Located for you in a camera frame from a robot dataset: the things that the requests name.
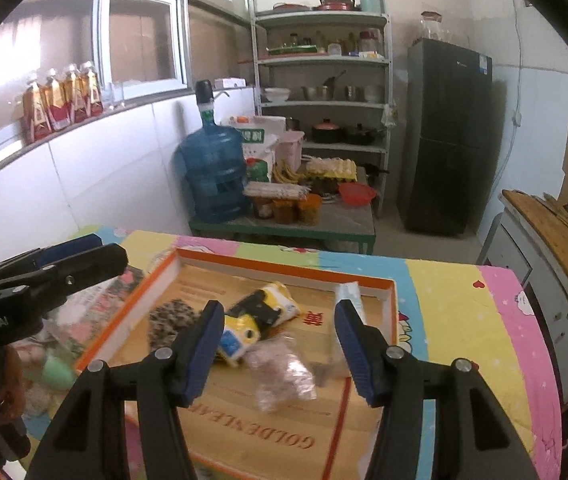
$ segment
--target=red chinese character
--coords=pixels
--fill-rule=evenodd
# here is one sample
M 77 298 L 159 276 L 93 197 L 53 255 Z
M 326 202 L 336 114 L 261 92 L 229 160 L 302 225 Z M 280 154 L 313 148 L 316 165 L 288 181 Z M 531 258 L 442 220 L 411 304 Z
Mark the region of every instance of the red chinese character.
M 322 326 L 322 313 L 318 312 L 317 314 L 315 314 L 309 310 L 306 314 L 306 317 L 304 318 L 304 323 L 307 325 Z

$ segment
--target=shelf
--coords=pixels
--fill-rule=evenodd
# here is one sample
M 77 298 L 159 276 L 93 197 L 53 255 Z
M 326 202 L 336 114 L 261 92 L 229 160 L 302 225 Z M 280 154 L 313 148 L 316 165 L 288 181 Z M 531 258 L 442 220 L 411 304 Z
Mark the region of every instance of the shelf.
M 383 104 L 361 103 L 357 101 L 286 101 L 284 103 L 262 103 L 262 108 L 280 108 L 287 106 L 343 106 L 352 108 L 384 108 Z
M 308 150 L 339 150 L 341 152 L 367 152 L 367 153 L 385 153 L 386 150 L 381 146 L 360 146 L 359 144 L 347 144 L 345 142 L 335 142 L 333 144 L 325 144 L 323 142 L 302 143 L 302 149 Z
M 306 10 L 302 12 L 280 12 L 257 16 L 255 23 L 264 28 L 288 27 L 290 25 L 361 25 L 363 27 L 384 27 L 386 16 L 373 12 L 356 10 Z
M 261 59 L 257 62 L 259 65 L 296 65 L 296 64 L 314 64 L 314 63 L 345 63 L 345 64 L 362 64 L 362 65 L 388 65 L 387 59 L 369 59 L 366 57 L 352 56 L 286 56 L 273 57 L 272 59 Z

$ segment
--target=red basket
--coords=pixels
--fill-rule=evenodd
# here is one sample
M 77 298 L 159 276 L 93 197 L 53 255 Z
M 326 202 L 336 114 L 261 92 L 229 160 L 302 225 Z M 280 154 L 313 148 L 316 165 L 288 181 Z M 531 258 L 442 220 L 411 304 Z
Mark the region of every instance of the red basket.
M 370 201 L 378 195 L 378 192 L 371 186 L 359 182 L 340 184 L 339 189 L 344 203 L 355 207 L 364 207 L 366 204 L 370 204 Z

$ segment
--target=floor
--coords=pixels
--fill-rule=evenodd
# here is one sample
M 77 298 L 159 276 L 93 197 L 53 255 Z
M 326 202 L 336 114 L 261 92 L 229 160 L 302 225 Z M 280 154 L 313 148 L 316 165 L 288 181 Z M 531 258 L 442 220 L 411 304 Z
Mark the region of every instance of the floor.
M 395 207 L 386 210 L 383 218 L 376 219 L 375 230 L 374 254 L 378 256 L 474 264 L 482 248 L 473 233 L 449 238 L 408 232 Z

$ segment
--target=refrigerator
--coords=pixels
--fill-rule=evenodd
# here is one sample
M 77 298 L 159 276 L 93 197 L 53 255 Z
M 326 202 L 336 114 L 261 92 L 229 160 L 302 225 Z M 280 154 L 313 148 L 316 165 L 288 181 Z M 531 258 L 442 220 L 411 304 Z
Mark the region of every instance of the refrigerator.
M 437 40 L 408 51 L 406 137 L 397 206 L 407 230 L 462 234 L 487 178 L 490 57 Z

